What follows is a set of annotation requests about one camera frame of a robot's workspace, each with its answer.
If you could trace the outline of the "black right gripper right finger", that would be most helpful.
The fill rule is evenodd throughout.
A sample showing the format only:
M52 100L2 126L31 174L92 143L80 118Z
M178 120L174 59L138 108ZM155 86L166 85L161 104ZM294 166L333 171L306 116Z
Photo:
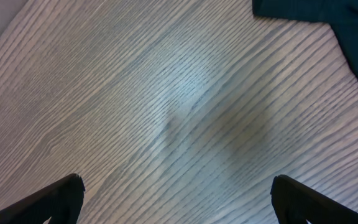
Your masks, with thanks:
M279 224L358 224L358 213L287 175L274 177L270 191Z

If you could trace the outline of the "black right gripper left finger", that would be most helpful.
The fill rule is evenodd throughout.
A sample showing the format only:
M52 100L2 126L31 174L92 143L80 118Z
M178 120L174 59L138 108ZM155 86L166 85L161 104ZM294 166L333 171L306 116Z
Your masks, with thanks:
M0 223L76 224L84 195L82 178L78 174L70 174L0 210Z

